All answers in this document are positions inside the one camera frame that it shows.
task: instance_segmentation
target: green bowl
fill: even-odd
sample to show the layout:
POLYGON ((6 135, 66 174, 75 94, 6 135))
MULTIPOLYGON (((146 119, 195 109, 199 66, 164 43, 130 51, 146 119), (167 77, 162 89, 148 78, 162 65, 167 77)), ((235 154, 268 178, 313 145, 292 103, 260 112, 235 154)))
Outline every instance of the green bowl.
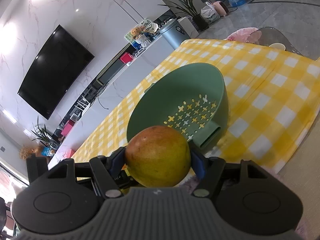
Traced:
POLYGON ((192 63, 145 91, 130 117, 127 140, 150 126, 166 125, 204 152, 217 144, 227 122, 228 97, 221 72, 207 63, 192 63))

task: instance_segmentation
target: teddy bear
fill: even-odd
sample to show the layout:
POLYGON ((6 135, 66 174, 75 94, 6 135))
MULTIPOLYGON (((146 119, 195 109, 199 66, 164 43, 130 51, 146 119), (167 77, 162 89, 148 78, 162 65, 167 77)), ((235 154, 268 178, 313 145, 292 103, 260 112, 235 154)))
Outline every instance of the teddy bear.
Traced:
POLYGON ((139 37, 139 35, 141 34, 141 29, 139 27, 135 27, 131 30, 131 35, 136 39, 139 37))

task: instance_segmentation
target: television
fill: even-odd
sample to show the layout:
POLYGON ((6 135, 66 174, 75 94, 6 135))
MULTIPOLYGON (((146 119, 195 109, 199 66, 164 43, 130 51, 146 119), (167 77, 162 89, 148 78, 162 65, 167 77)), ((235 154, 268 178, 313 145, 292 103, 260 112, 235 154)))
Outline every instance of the television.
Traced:
POLYGON ((31 64, 18 95, 49 119, 71 84, 93 58, 59 25, 31 64))

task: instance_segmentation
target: table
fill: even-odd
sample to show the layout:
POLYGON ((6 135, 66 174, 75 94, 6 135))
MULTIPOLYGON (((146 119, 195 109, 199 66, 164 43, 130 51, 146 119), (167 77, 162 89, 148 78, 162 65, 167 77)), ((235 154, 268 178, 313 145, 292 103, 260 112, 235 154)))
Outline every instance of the table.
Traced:
POLYGON ((133 89, 77 150, 75 161, 108 156, 126 145, 129 117, 145 89, 194 62, 220 69, 229 100, 228 130, 206 156, 233 163, 252 159, 278 172, 319 112, 320 63, 260 45, 203 39, 184 41, 133 89))

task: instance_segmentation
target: marble wall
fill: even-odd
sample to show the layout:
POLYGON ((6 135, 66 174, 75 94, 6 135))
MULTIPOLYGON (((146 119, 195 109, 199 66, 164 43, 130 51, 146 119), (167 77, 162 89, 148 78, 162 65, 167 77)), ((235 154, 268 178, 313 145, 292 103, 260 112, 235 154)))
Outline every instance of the marble wall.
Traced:
MULTIPOLYGON (((157 6, 162 3, 162 0, 16 0, 10 12, 0 18, 0 23, 5 24, 0 30, 0 105, 22 127, 33 129, 39 114, 17 92, 32 61, 60 24, 95 58, 72 84, 50 119, 39 115, 39 122, 54 131, 92 79, 127 44, 124 35, 143 18, 156 19, 168 9, 157 6)), ((48 79, 48 85, 54 86, 55 82, 58 81, 48 79)))

